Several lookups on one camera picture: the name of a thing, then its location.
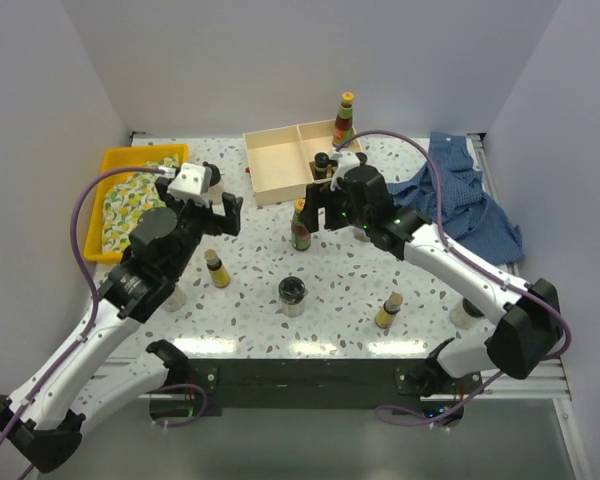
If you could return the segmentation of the sauce bottle green label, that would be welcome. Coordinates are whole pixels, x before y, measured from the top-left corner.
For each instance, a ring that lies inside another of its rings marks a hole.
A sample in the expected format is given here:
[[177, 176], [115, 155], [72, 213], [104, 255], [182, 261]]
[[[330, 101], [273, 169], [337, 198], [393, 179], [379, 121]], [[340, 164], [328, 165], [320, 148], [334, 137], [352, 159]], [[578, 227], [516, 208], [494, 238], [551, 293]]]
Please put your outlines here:
[[353, 103], [355, 95], [346, 91], [341, 95], [338, 113], [334, 121], [332, 145], [338, 146], [353, 135]]
[[306, 251], [311, 246], [311, 233], [300, 220], [300, 214], [305, 206], [305, 199], [294, 203], [294, 213], [291, 219], [291, 244], [298, 251]]

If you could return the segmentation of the spice jar black lid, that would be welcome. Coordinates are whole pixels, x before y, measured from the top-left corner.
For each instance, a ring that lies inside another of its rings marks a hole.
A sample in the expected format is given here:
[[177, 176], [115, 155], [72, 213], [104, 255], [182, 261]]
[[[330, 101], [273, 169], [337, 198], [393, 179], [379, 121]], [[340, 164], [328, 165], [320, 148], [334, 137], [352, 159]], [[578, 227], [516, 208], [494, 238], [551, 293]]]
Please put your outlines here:
[[330, 177], [330, 158], [327, 153], [319, 152], [314, 156], [313, 172], [315, 180], [325, 180]]

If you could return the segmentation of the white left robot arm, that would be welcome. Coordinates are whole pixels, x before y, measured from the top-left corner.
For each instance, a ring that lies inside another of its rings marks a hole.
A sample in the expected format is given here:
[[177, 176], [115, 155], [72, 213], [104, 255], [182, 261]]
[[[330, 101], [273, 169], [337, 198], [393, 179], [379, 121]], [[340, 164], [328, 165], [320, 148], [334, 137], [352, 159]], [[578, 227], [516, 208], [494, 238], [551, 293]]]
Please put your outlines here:
[[185, 388], [187, 357], [166, 340], [94, 390], [85, 388], [110, 354], [162, 306], [205, 235], [240, 232], [243, 200], [222, 196], [218, 215], [192, 200], [166, 199], [144, 212], [121, 262], [96, 293], [96, 303], [45, 365], [9, 395], [0, 395], [0, 442], [41, 473], [64, 464], [83, 436], [136, 397]]

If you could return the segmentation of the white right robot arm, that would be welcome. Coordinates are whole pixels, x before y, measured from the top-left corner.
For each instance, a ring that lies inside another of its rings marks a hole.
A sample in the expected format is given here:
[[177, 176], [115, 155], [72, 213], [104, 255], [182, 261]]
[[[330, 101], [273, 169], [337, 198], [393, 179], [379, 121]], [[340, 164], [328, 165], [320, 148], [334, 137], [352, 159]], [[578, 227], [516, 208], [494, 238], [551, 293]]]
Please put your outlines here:
[[452, 242], [425, 214], [396, 205], [376, 168], [356, 166], [329, 182], [309, 184], [304, 199], [300, 221], [309, 232], [358, 227], [376, 248], [434, 275], [493, 324], [481, 337], [443, 341], [411, 370], [421, 395], [449, 392], [461, 377], [488, 369], [524, 380], [569, 346], [553, 284], [529, 283]]

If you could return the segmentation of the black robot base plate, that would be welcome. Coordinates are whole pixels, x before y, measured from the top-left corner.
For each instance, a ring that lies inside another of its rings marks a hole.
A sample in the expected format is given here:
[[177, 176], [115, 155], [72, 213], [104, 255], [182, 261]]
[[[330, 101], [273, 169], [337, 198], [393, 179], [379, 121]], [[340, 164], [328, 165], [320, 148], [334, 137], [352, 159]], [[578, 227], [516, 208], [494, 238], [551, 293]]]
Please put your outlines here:
[[394, 404], [431, 417], [481, 385], [453, 379], [424, 359], [191, 359], [151, 394], [154, 419], [220, 416], [226, 409], [373, 410]]

